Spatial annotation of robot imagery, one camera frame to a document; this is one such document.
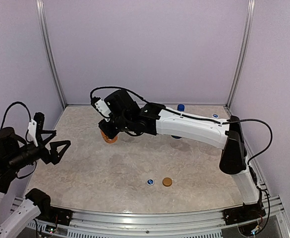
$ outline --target vertical metal pole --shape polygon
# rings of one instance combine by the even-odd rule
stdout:
[[[242,39],[242,45],[241,49],[239,52],[239,57],[238,57],[238,62],[234,74],[234,80],[233,84],[230,90],[229,98],[227,101],[227,108],[230,109],[232,106],[232,102],[237,90],[237,85],[239,82],[239,78],[242,72],[245,56],[246,56],[246,51],[247,51],[247,46],[248,46],[248,40],[250,37],[250,30],[253,22],[253,16],[254,16],[254,8],[255,8],[255,0],[248,0],[248,9],[247,9],[247,15],[246,15],[246,23],[245,23],[245,28],[244,28],[244,34],[243,34],[243,39]]]
[[[43,40],[44,40],[44,46],[46,49],[46,54],[47,54],[48,63],[49,63],[49,67],[51,70],[52,78],[53,78],[54,84],[56,86],[58,97],[59,97],[60,103],[62,105],[62,108],[65,109],[67,104],[66,104],[64,93],[63,93],[61,83],[60,83],[60,80],[58,77],[55,60],[54,60],[52,50],[51,50],[47,22],[46,22],[46,16],[45,16],[44,2],[43,2],[43,0],[36,0],[36,4],[37,4],[39,23],[40,23],[40,27],[41,27],[41,33],[42,33]]]

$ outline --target round token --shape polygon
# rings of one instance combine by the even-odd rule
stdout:
[[[147,185],[151,186],[154,185],[154,181],[152,179],[147,180]]]
[[[164,180],[163,180],[163,185],[166,187],[170,187],[172,183],[173,183],[173,181],[171,178],[164,178]]]

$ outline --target lavender wall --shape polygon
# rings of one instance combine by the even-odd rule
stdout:
[[[163,103],[225,104],[247,4],[247,0],[45,1],[67,102],[89,104],[94,87],[116,85]]]
[[[47,129],[54,127],[62,112],[34,0],[0,0],[0,123],[6,108],[14,101],[23,101],[32,116],[35,112],[43,112]],[[26,111],[21,106],[14,106],[5,125],[12,125],[17,134],[24,136],[28,125]],[[0,221],[10,211],[14,196],[23,194],[26,184],[27,179],[13,182],[1,205]]]
[[[232,112],[240,118],[259,118],[271,125],[272,147],[257,161],[270,192],[280,195],[290,219],[290,0],[256,2]],[[243,129],[254,152],[266,146],[266,128],[250,122]]]

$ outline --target orange round object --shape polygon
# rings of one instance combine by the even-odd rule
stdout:
[[[164,178],[163,185],[166,187],[170,187],[172,185],[173,181],[171,178]]]
[[[114,137],[114,139],[109,139],[105,134],[104,132],[101,130],[101,135],[103,137],[103,139],[105,140],[106,143],[109,143],[109,144],[113,144],[114,142],[117,141],[118,139],[118,135]]]

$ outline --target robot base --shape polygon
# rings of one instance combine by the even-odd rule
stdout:
[[[39,220],[69,226],[73,212],[68,209],[51,206],[52,217],[42,216],[37,217]]]
[[[240,207],[225,209],[223,215],[225,224],[228,226],[264,217],[266,212],[263,204],[258,202],[256,204],[243,204]]]

